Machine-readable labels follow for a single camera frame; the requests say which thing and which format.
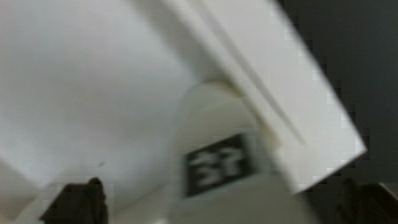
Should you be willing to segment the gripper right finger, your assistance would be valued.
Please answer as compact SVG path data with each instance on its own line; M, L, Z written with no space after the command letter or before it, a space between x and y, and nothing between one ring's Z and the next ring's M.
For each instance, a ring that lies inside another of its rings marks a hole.
M336 224L398 224L398 197L382 184L341 184Z

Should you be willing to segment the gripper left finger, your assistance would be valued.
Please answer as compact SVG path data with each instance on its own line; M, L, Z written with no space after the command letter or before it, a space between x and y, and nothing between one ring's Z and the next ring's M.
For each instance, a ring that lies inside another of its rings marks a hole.
M69 183L55 197L42 195L10 224L108 224L105 186L97 177Z

